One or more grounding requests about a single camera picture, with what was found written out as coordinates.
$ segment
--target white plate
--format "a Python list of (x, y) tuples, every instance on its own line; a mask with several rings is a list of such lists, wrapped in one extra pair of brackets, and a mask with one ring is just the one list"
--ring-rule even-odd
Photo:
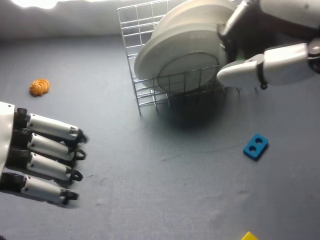
[[(224, 65), (226, 54), (220, 46), (220, 39), (216, 32), (217, 26), (211, 23), (188, 23), (172, 27), (162, 34), (152, 38), (140, 51), (135, 63), (134, 71), (140, 80), (158, 78), (155, 90), (159, 92), (181, 93), (197, 89), (207, 83), (215, 68), (170, 78), (159, 78), (172, 74), (188, 72), (202, 68)], [(153, 88), (153, 81), (143, 84)]]
[(236, 8), (229, 0), (189, 0), (173, 8), (161, 19), (152, 33), (152, 38), (181, 24), (225, 24)]

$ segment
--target dish rack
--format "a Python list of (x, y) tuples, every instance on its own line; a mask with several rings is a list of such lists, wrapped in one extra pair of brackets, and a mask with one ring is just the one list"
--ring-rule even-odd
[[(148, 3), (136, 4), (126, 7), (118, 8), (117, 13), (119, 17), (121, 35), (125, 52), (127, 56), (128, 66), (131, 75), (132, 86), (139, 113), (141, 114), (141, 107), (147, 105), (154, 105), (157, 107), (159, 103), (172, 104), (172, 98), (176, 96), (189, 96), (194, 94), (200, 94), (203, 92), (222, 91), (224, 95), (227, 94), (227, 89), (221, 86), (216, 81), (216, 76), (219, 70), (219, 65), (201, 69), (190, 69), (188, 72), (181, 72), (174, 75), (155, 77), (151, 79), (138, 79), (134, 71), (135, 60), (142, 49), (142, 47), (150, 40), (154, 29), (159, 21), (174, 7), (186, 2), (185, 0), (156, 0)], [(214, 74), (212, 79), (205, 86), (201, 86), (202, 73), (208, 69), (213, 69)], [(199, 88), (194, 91), (184, 91), (179, 94), (175, 94), (170, 90), (168, 92), (156, 91), (158, 88), (157, 80), (160, 78), (166, 78), (170, 89), (170, 77), (181, 77), (181, 81), (184, 81), (186, 86), (186, 78), (188, 74), (198, 74)], [(143, 83), (149, 81), (153, 87), (146, 87)]]

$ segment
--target orange swirl object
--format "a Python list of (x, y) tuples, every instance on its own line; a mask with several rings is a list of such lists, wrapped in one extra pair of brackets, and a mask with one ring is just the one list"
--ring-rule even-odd
[(50, 82), (47, 79), (41, 78), (33, 81), (30, 86), (30, 93), (32, 96), (42, 96), (49, 92)]

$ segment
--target blue toy brick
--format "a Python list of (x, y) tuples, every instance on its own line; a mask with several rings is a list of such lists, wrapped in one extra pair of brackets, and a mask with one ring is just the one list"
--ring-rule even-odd
[(243, 153), (249, 158), (258, 161), (268, 147), (268, 139), (260, 134), (256, 134), (243, 149)]

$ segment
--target gray table surface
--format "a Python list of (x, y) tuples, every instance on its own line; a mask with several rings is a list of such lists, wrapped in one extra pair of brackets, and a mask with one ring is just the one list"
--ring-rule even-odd
[[(1, 101), (90, 137), (73, 186), (79, 207), (0, 193), (7, 240), (320, 238), (317, 79), (231, 90), (214, 111), (186, 119), (153, 106), (139, 115), (118, 36), (3, 43), (0, 74)], [(37, 78), (52, 87), (34, 98)], [(255, 133), (270, 143), (259, 162), (242, 153)]]

